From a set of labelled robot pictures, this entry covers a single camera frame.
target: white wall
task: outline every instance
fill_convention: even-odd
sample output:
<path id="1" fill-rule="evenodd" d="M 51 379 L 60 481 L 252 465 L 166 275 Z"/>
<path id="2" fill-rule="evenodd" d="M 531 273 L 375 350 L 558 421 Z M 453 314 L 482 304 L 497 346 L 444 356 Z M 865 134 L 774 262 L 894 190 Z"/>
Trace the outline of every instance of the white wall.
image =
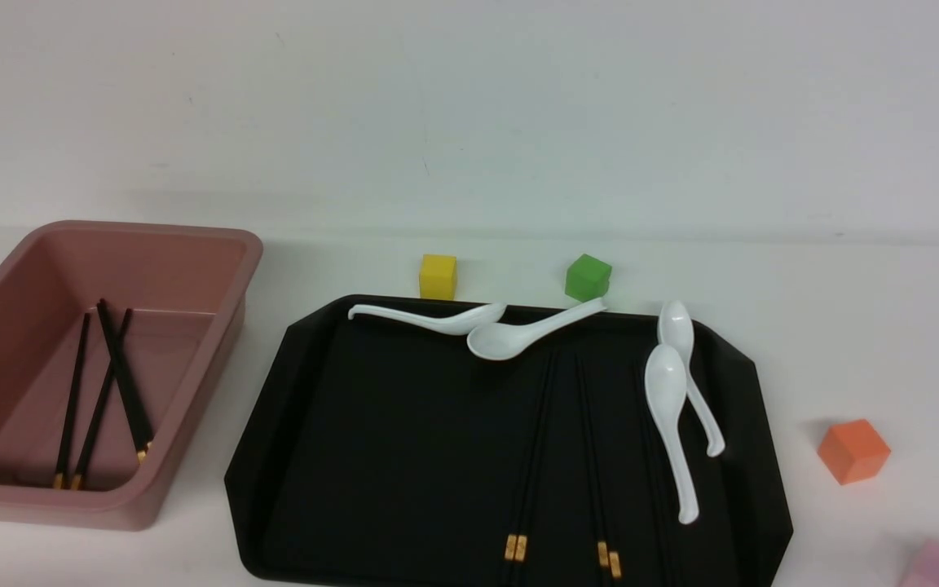
<path id="1" fill-rule="evenodd" d="M 939 2 L 0 0 L 60 217 L 939 242 Z"/>

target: orange cube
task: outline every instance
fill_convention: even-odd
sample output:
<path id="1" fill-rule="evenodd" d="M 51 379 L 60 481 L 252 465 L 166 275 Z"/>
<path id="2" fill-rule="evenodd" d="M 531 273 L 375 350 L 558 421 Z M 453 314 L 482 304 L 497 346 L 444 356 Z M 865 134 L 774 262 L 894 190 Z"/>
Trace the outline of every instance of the orange cube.
<path id="1" fill-rule="evenodd" d="M 835 480 L 847 484 L 878 475 L 890 447 L 868 420 L 854 420 L 828 428 L 817 453 Z"/>

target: spoon handle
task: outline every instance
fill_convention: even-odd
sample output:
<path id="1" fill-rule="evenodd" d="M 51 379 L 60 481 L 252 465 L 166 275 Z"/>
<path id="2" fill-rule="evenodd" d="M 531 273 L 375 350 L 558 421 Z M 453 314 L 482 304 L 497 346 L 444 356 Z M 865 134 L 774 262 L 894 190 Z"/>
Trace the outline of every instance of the spoon handle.
<path id="1" fill-rule="evenodd" d="M 446 332 L 446 330 L 440 326 L 439 320 L 435 319 L 435 317 L 413 315 L 411 312 L 395 311 L 395 309 L 392 308 L 384 308 L 381 306 L 372 306 L 368 304 L 357 304 L 346 313 L 346 317 L 349 320 L 353 320 L 354 316 L 357 315 L 385 317 L 385 319 L 388 320 L 403 322 L 405 324 L 412 324 L 412 326 L 418 326 L 420 328 L 433 330 L 435 332 Z"/>
<path id="2" fill-rule="evenodd" d="M 705 398 L 698 390 L 697 383 L 694 383 L 694 377 L 690 373 L 686 374 L 686 398 L 690 400 L 690 405 L 694 406 L 694 412 L 701 421 L 701 427 L 705 430 L 705 437 L 708 437 L 707 454 L 710 457 L 719 457 L 726 448 L 726 441 L 723 440 L 723 432 L 720 431 L 720 425 L 716 423 L 716 417 L 712 415 L 712 410 L 705 404 Z"/>
<path id="3" fill-rule="evenodd" d="M 659 423 L 655 420 L 662 442 L 666 445 L 668 464 L 672 466 L 672 477 L 676 482 L 676 497 L 679 499 L 679 523 L 689 524 L 698 519 L 698 495 L 694 493 L 694 480 L 686 464 L 683 445 L 675 422 Z"/>
<path id="4" fill-rule="evenodd" d="M 583 320 L 585 317 L 595 315 L 595 313 L 606 311 L 606 309 L 607 305 L 604 304 L 603 298 L 594 298 L 573 308 L 567 308 L 563 312 L 555 313 L 547 319 L 538 320 L 538 322 L 525 327 L 528 329 L 528 338 L 532 342 L 537 341 L 538 338 L 569 326 L 569 324 L 574 324 L 578 320 Z"/>

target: green cube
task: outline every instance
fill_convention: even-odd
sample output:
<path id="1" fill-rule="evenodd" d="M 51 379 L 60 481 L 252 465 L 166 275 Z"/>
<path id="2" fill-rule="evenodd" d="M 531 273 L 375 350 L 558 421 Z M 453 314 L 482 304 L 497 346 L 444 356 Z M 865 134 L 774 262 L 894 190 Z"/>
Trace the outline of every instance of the green cube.
<path id="1" fill-rule="evenodd" d="M 611 265 L 596 257 L 582 255 L 567 268 L 563 293 L 579 302 L 588 302 L 607 293 L 611 285 Z"/>

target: yellow cube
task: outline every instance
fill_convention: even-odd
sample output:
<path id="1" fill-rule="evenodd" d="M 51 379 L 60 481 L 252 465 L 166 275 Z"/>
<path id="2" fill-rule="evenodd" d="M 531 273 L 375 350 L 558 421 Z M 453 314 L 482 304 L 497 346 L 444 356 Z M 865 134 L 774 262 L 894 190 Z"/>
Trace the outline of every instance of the yellow cube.
<path id="1" fill-rule="evenodd" d="M 458 282 L 455 257 L 422 255 L 422 268 L 418 271 L 418 297 L 425 300 L 454 300 Z"/>

